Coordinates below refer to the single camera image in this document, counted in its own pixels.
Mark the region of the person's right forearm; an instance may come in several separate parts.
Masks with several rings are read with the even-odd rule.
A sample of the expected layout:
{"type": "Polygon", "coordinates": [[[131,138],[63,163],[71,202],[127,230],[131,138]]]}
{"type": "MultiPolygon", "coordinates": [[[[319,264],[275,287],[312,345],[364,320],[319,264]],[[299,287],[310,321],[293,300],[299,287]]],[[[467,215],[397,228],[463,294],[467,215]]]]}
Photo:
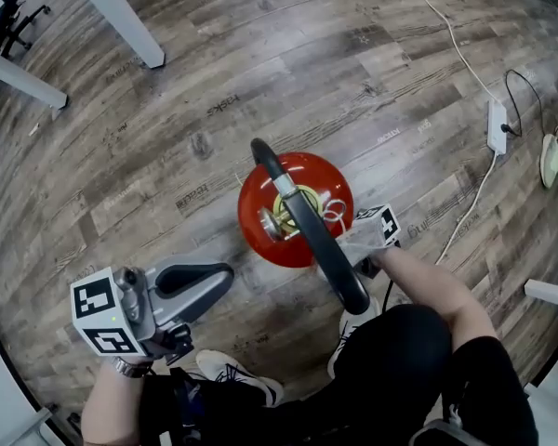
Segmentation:
{"type": "Polygon", "coordinates": [[[472,301],[470,291],[461,281],[449,271],[396,246],[379,249],[370,259],[407,297],[435,310],[455,331],[472,301]]]}

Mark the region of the person's white shoe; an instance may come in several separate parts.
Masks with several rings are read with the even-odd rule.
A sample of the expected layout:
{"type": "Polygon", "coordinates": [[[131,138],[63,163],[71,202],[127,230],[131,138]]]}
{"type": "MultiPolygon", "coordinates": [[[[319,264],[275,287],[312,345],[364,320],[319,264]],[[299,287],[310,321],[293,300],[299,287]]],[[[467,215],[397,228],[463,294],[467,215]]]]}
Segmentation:
{"type": "Polygon", "coordinates": [[[345,347],[349,337],[363,324],[377,318],[380,311],[380,304],[374,296],[370,297],[369,307],[362,314],[353,315],[347,310],[343,311],[339,320],[339,341],[327,364],[327,373],[331,379],[335,378],[335,362],[338,359],[340,352],[345,347]]]}
{"type": "Polygon", "coordinates": [[[200,350],[195,361],[207,380],[217,383],[240,383],[261,390],[265,395],[266,407],[275,407],[283,399],[284,389],[279,382],[252,374],[238,360],[223,352],[200,350]]]}

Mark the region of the person's black shirt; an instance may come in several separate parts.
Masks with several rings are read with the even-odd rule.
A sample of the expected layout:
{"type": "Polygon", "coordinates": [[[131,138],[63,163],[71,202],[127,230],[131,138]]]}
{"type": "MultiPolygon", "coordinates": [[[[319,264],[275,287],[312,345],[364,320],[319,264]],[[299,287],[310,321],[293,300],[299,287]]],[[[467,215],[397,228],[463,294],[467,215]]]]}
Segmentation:
{"type": "Polygon", "coordinates": [[[488,446],[538,446],[534,415],[505,347],[481,336],[452,354],[443,414],[488,446]]]}

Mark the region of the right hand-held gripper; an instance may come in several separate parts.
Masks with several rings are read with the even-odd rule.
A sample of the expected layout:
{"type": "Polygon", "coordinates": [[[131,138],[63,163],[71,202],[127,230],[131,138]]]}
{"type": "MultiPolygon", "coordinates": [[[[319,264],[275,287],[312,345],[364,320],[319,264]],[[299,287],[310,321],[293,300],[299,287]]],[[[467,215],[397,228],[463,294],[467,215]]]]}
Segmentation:
{"type": "Polygon", "coordinates": [[[357,274],[376,277],[379,268],[371,256],[395,244],[399,233],[400,224],[389,204],[361,208],[341,235],[341,250],[357,274]]]}

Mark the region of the silver wristwatch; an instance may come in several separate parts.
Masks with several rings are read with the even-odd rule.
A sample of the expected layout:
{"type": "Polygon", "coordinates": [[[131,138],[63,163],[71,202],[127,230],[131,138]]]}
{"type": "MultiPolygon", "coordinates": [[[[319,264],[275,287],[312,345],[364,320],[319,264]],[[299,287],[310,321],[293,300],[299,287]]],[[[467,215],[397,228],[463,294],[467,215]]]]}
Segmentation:
{"type": "Polygon", "coordinates": [[[125,360],[122,357],[111,357],[110,364],[120,375],[138,379],[146,376],[152,369],[153,361],[139,358],[125,360]]]}

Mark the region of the person's leg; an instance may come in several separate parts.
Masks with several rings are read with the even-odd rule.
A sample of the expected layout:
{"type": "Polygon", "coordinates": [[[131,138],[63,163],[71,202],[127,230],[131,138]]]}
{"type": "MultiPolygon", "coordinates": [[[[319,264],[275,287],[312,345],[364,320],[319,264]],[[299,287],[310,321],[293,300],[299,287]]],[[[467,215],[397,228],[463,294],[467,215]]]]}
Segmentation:
{"type": "Polygon", "coordinates": [[[354,331],[335,364],[339,405],[362,446],[407,446],[441,394],[452,335],[432,308],[400,305],[354,331]]]}
{"type": "MultiPolygon", "coordinates": [[[[240,383],[201,383],[204,446],[290,446],[299,440],[304,424],[304,403],[296,400],[265,406],[264,393],[240,383]]],[[[139,405],[139,444],[172,446],[172,380],[149,374],[139,405]]]]}

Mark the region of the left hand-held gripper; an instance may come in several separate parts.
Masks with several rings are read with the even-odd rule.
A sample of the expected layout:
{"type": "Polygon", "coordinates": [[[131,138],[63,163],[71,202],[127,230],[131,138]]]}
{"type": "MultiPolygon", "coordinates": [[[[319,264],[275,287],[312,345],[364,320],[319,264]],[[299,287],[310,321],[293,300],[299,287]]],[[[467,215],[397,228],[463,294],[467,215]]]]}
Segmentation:
{"type": "Polygon", "coordinates": [[[102,269],[71,284],[73,326],[101,357],[164,358],[170,365],[193,350],[185,322],[218,302],[233,278],[227,263],[199,256],[169,256],[145,275],[102,269]]]}

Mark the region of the person's left leg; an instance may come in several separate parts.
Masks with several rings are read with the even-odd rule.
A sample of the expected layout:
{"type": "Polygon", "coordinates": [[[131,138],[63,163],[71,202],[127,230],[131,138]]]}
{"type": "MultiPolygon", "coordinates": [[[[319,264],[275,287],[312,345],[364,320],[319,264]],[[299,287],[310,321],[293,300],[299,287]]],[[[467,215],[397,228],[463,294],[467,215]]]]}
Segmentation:
{"type": "MultiPolygon", "coordinates": [[[[265,406],[264,393],[240,383],[201,383],[204,446],[290,446],[299,440],[304,424],[304,403],[296,400],[265,406]]],[[[172,446],[172,380],[149,374],[139,405],[139,444],[172,446]]]]}

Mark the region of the red fire extinguisher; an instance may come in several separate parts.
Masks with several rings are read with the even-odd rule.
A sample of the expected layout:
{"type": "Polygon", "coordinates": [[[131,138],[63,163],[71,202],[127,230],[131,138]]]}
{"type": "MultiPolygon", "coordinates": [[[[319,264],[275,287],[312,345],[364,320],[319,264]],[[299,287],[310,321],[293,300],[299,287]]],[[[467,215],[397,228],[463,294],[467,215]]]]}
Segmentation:
{"type": "Polygon", "coordinates": [[[255,168],[243,182],[237,209],[249,246],[280,267],[316,265],[345,310],[365,312],[369,294],[338,244],[354,219],[345,177],[312,153],[276,154],[260,138],[250,148],[255,168]]]}

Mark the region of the white power strip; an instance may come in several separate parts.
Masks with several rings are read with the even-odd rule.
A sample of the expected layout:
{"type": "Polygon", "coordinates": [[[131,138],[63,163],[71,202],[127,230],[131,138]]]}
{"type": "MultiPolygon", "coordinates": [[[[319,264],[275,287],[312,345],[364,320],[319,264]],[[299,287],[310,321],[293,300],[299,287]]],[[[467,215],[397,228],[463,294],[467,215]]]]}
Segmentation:
{"type": "Polygon", "coordinates": [[[507,135],[502,129],[507,123],[506,108],[491,98],[488,101],[486,144],[497,155],[504,155],[507,149],[507,135]]]}

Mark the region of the person's right leg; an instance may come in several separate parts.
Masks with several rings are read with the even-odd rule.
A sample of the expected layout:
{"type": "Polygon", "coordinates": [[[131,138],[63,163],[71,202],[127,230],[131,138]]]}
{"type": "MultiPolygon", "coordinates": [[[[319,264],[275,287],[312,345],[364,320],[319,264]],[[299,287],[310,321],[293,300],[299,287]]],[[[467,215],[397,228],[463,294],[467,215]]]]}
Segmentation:
{"type": "Polygon", "coordinates": [[[362,446],[407,446],[441,394],[452,335],[432,308],[400,305],[354,331],[335,364],[339,405],[362,446]]]}

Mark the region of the black office chair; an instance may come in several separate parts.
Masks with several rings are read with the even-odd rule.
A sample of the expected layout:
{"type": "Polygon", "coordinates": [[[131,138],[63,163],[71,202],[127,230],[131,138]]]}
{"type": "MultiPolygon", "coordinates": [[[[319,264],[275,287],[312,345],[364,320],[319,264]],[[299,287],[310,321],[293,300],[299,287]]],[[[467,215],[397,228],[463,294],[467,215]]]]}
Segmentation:
{"type": "Polygon", "coordinates": [[[51,8],[41,5],[32,14],[23,18],[18,24],[15,23],[20,15],[21,3],[19,0],[1,0],[3,5],[0,7],[0,56],[10,58],[10,50],[15,43],[20,44],[26,50],[29,50],[33,44],[26,42],[20,38],[20,33],[30,24],[34,24],[34,20],[39,13],[48,15],[51,8]]]}

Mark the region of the person's left white shoe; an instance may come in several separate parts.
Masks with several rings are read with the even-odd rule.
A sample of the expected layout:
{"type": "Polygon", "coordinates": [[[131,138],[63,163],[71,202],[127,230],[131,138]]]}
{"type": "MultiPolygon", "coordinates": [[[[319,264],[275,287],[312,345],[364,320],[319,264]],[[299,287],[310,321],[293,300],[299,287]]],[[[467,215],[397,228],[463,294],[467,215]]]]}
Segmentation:
{"type": "Polygon", "coordinates": [[[195,361],[207,380],[217,383],[240,383],[261,390],[265,395],[266,407],[275,407],[283,399],[284,389],[279,382],[252,374],[238,360],[223,352],[200,350],[195,361]]]}

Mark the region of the person's right white shoe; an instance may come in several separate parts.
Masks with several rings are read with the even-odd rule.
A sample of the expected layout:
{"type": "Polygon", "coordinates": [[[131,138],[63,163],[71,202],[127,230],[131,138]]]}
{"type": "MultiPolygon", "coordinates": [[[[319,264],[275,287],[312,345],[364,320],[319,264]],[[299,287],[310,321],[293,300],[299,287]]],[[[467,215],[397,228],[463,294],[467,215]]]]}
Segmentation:
{"type": "Polygon", "coordinates": [[[380,304],[374,296],[370,297],[369,307],[362,314],[353,315],[347,310],[343,311],[339,320],[339,341],[327,364],[327,373],[331,379],[335,378],[335,362],[338,359],[340,352],[345,347],[349,337],[363,324],[377,318],[380,311],[380,304]]]}

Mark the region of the person's left forearm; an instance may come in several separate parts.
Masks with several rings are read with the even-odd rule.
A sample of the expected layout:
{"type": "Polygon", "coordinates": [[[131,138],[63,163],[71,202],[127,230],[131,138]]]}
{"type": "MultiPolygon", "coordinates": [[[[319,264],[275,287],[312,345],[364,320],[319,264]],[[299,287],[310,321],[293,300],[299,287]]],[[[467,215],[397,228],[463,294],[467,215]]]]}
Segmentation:
{"type": "Polygon", "coordinates": [[[140,446],[143,377],[119,373],[106,358],[81,416],[84,446],[140,446]]]}

